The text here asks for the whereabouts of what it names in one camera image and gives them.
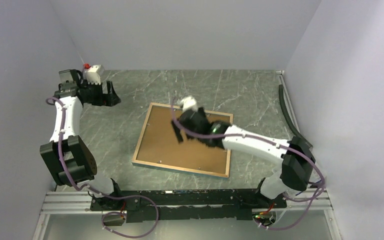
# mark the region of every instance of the brown board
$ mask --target brown board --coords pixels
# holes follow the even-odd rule
[[[175,106],[176,117],[182,114]],[[233,114],[205,111],[210,122],[232,123]],[[142,132],[134,151],[132,163],[161,169],[177,170],[196,174],[228,178],[230,150],[208,147],[196,139],[187,140],[182,131],[183,142],[178,143],[171,124],[170,105],[151,103],[143,123]]]

